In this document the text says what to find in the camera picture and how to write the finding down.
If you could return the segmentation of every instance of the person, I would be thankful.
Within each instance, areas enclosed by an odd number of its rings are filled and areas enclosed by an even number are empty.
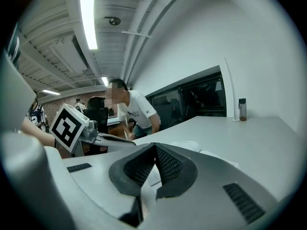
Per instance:
[[[73,105],[73,107],[75,107],[82,114],[83,114],[83,111],[86,109],[85,105],[81,103],[81,100],[79,98],[76,100],[76,104]]]
[[[45,132],[46,130],[46,116],[45,116],[45,111],[42,105],[39,105],[37,103],[37,92],[36,93],[36,98],[33,101],[30,110],[28,112],[28,118],[30,121],[36,125],[38,128],[40,128],[42,131]]]
[[[161,122],[156,110],[141,92],[129,91],[123,80],[110,81],[106,98],[111,100],[112,104],[117,104],[118,119],[129,140],[135,140],[159,131]],[[132,132],[126,125],[126,116],[137,122]]]

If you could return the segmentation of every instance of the wall-mounted light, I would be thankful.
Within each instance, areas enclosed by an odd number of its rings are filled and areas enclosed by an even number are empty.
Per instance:
[[[44,93],[48,93],[48,94],[54,94],[54,95],[60,95],[60,93],[56,93],[50,90],[43,90]]]
[[[80,0],[80,5],[82,23],[88,48],[97,49],[94,24],[94,0]]]
[[[109,85],[109,82],[107,81],[106,77],[102,77],[102,82],[104,82],[105,86],[107,87]]]

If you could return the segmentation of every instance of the white wall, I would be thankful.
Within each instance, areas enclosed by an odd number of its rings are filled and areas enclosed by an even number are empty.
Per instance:
[[[175,3],[163,20],[178,9]],[[266,12],[261,6],[257,9],[261,10],[259,14]],[[287,46],[295,42],[293,35],[284,37],[287,28],[280,29],[271,20],[267,24],[275,32],[266,31],[259,26],[261,21],[255,23],[255,20],[229,0],[201,0],[165,30],[154,45],[149,43],[144,47],[131,78],[134,89],[149,94],[213,67],[224,57],[235,104],[239,98],[246,98],[249,116],[278,115],[303,136],[304,124],[299,118],[306,117],[306,94],[300,90],[306,91],[302,51]]]

